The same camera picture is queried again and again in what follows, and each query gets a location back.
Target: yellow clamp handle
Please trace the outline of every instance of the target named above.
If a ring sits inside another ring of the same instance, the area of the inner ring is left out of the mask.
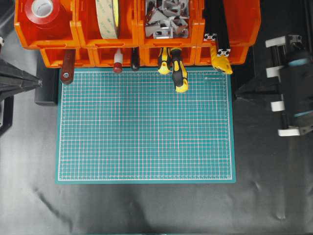
[[[212,46],[210,50],[212,66],[216,70],[222,71],[226,74],[233,74],[228,58],[225,56],[217,56],[216,46]]]

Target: hanging tool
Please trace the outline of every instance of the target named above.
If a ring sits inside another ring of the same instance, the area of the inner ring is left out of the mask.
[[[171,56],[170,49],[167,47],[162,47],[160,54],[158,55],[158,72],[162,75],[167,75],[171,71]]]
[[[140,58],[139,58],[138,47],[132,48],[131,68],[134,72],[138,71],[140,68]]]
[[[217,56],[216,46],[212,46],[210,50],[212,66],[226,74],[233,74],[228,58],[226,56]]]
[[[172,80],[175,90],[178,93],[184,93],[188,90],[188,73],[181,58],[181,48],[172,48],[171,55],[173,62]]]
[[[65,50],[61,74],[61,81],[65,85],[71,84],[74,80],[75,56],[75,49]]]
[[[115,73],[121,73],[123,68],[122,68],[122,64],[123,64],[123,54],[121,52],[121,49],[117,49],[115,55],[114,55],[114,67],[113,67],[113,71]]]

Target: grid lines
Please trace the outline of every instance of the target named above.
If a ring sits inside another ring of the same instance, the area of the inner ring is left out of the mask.
[[[234,180],[228,78],[188,80],[178,94],[156,71],[75,71],[62,87],[57,182]]]

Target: orange storage bin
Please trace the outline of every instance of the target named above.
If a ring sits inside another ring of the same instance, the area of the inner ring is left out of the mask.
[[[185,66],[192,66],[195,64],[196,58],[196,47],[181,47],[182,59]],[[150,67],[157,67],[157,59],[160,53],[160,48],[145,48],[144,49],[144,60],[145,65]]]
[[[95,65],[97,67],[113,67],[116,48],[98,48],[98,49],[93,49],[92,51],[93,51]],[[132,48],[127,48],[127,47],[121,48],[121,51],[123,54],[122,66],[130,67]],[[139,57],[140,57],[140,66],[145,66],[143,49],[139,49]]]
[[[232,47],[229,56],[229,62],[232,65],[241,65],[246,61],[249,47]],[[210,47],[197,47],[195,65],[207,66],[211,65]]]
[[[47,68],[61,68],[63,65],[65,49],[41,49],[45,66]],[[92,50],[76,49],[75,67],[94,67]]]
[[[120,0],[120,35],[102,39],[95,0],[76,0],[76,27],[82,47],[137,47],[137,0]]]
[[[50,36],[44,30],[32,23],[25,14],[27,0],[16,0],[14,26],[21,45],[27,49],[42,48],[76,48],[79,39],[75,26],[75,0],[60,0],[67,12],[68,21],[64,22],[65,33],[56,30],[55,36]]]
[[[138,36],[141,47],[195,47],[199,31],[199,2],[189,1],[189,35],[188,38],[154,39],[145,33],[145,0],[138,0]]]
[[[199,0],[200,25],[198,46],[209,47],[211,41],[204,41],[205,19],[203,18],[204,3]],[[224,0],[229,41],[231,47],[249,47],[255,44],[261,25],[260,0]]]

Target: yellow screwdriver handle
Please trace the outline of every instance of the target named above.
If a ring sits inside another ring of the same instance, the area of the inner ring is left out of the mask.
[[[211,63],[212,66],[219,71],[222,71],[226,74],[233,74],[233,70],[231,69],[230,62],[225,56],[217,56],[216,46],[211,47]]]
[[[172,80],[174,82],[175,90],[178,93],[184,93],[188,90],[189,85],[188,73],[181,58],[181,48],[172,48],[171,55],[173,62]]]
[[[170,50],[167,47],[162,47],[158,55],[158,72],[162,75],[167,75],[171,70]]]

